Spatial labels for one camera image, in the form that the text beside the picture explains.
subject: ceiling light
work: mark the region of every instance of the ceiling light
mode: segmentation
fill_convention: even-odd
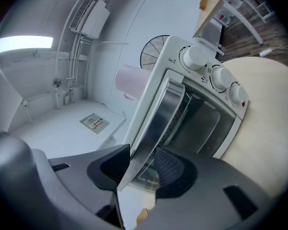
[[[23,48],[51,48],[53,37],[9,36],[0,38],[0,53]]]

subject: oven door handle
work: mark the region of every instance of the oven door handle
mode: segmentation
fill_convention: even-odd
[[[158,108],[138,148],[133,154],[130,165],[117,188],[118,191],[123,190],[136,176],[153,153],[177,112],[184,93],[185,87],[182,83],[174,81],[173,79],[168,80],[168,85],[162,95]]]

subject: air vent grille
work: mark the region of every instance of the air vent grille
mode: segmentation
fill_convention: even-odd
[[[76,30],[79,22],[83,16],[83,14],[85,13],[86,9],[88,8],[88,6],[90,5],[90,3],[93,0],[84,0],[82,5],[80,6],[80,8],[78,9],[77,13],[75,14],[75,16],[73,17],[73,20],[69,26],[69,29],[74,29]]]

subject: air conditioner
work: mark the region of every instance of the air conditioner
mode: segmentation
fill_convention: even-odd
[[[69,29],[92,39],[98,38],[109,14],[103,0],[84,0],[74,15]]]

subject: table top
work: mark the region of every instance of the table top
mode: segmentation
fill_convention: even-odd
[[[250,101],[221,159],[276,196],[288,184],[288,67],[261,57],[223,64],[245,88]]]

